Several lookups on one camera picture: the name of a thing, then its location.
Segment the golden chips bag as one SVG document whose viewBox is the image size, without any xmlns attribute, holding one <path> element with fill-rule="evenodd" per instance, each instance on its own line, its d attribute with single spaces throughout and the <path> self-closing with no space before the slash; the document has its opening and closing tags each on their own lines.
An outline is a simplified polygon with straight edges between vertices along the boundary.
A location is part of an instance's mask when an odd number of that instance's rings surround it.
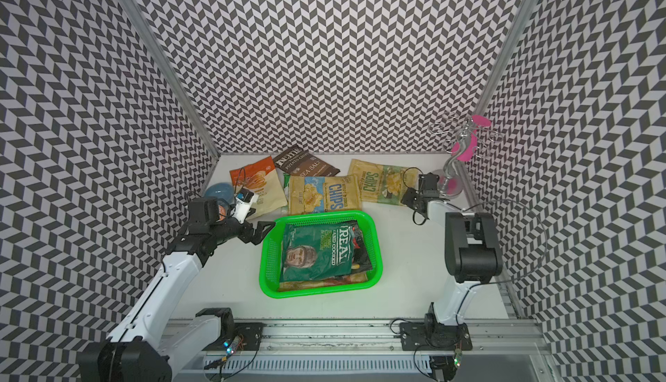
<svg viewBox="0 0 666 382">
<path fill-rule="evenodd" d="M 280 292 L 291 292 L 298 290 L 310 290 L 314 288 L 328 288 L 343 285 L 351 285 L 357 283 L 364 283 L 368 281 L 368 276 L 365 272 L 357 274 L 349 274 L 338 277 L 332 277 L 319 281 L 289 281 L 281 282 L 279 284 Z"/>
</svg>

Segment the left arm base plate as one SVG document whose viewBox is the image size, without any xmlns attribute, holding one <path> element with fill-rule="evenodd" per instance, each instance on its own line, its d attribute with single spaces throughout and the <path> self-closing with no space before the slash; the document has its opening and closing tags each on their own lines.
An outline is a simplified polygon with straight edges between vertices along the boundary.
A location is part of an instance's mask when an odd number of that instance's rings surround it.
<svg viewBox="0 0 666 382">
<path fill-rule="evenodd" d="M 235 352 L 243 351 L 257 352 L 260 348 L 265 324 L 262 322 L 244 322 L 233 326 L 233 329 L 224 330 L 220 339 L 215 344 L 216 350 Z"/>
</svg>

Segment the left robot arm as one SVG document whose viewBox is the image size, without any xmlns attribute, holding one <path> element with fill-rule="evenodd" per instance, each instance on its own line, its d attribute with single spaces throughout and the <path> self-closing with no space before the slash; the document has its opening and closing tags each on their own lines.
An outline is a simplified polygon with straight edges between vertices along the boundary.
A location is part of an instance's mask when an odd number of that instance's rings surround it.
<svg viewBox="0 0 666 382">
<path fill-rule="evenodd" d="M 242 338 L 227 307 L 206 308 L 168 340 L 162 338 L 170 317 L 190 283 L 218 246 L 238 238 L 258 245 L 275 222 L 252 224 L 257 196 L 241 189 L 227 213 L 214 197 L 190 201 L 189 217 L 166 249 L 154 279 L 128 315 L 101 342 L 89 344 L 76 362 L 83 381 L 171 381 L 207 347 L 231 356 Z"/>
</svg>

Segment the green Real chips bag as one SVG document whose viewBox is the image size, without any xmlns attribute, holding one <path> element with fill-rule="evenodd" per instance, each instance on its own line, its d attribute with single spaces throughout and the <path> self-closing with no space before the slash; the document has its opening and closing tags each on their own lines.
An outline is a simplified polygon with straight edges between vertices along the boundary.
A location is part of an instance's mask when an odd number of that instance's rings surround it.
<svg viewBox="0 0 666 382">
<path fill-rule="evenodd" d="M 355 266 L 357 223 L 284 229 L 281 282 L 322 281 L 350 274 Z"/>
</svg>

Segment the yellow green chips bag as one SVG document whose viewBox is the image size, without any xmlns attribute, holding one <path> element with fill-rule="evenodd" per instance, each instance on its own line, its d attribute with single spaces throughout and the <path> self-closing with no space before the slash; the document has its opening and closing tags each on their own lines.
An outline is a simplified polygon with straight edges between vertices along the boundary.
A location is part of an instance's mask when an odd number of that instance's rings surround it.
<svg viewBox="0 0 666 382">
<path fill-rule="evenodd" d="M 408 188 L 416 187 L 420 171 L 353 159 L 348 174 L 357 178 L 363 203 L 402 205 Z"/>
</svg>

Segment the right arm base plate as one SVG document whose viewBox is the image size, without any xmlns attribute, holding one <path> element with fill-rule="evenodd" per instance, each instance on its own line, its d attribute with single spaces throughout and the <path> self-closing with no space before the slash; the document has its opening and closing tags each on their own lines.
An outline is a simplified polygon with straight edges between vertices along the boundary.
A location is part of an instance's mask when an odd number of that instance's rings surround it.
<svg viewBox="0 0 666 382">
<path fill-rule="evenodd" d="M 473 349 L 471 334 L 466 324 L 443 326 L 436 323 L 433 330 L 428 330 L 422 322 L 401 321 L 397 331 L 405 352 L 454 352 L 455 349 L 467 352 Z"/>
</svg>

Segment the black Krax chips bag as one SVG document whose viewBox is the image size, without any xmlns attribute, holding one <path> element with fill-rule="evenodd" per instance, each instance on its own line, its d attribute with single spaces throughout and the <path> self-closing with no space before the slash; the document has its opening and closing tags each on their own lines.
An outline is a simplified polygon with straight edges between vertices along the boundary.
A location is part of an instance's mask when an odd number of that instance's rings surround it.
<svg viewBox="0 0 666 382">
<path fill-rule="evenodd" d="M 351 272 L 352 274 L 357 274 L 371 271 L 373 265 L 365 244 L 364 234 L 357 222 L 350 222 L 350 227 L 353 232 L 352 248 L 354 250 Z"/>
</svg>

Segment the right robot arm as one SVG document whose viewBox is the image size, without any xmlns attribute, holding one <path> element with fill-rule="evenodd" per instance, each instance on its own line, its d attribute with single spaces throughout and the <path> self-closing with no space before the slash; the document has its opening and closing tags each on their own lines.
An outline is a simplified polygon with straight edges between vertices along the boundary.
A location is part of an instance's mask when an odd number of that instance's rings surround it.
<svg viewBox="0 0 666 382">
<path fill-rule="evenodd" d="M 441 196 L 440 176 L 421 174 L 402 197 L 402 204 L 425 222 L 443 228 L 444 262 L 451 277 L 443 298 L 433 302 L 425 315 L 428 336 L 461 328 L 478 288 L 488 285 L 503 270 L 502 250 L 493 217 L 488 213 L 465 214 Z"/>
</svg>

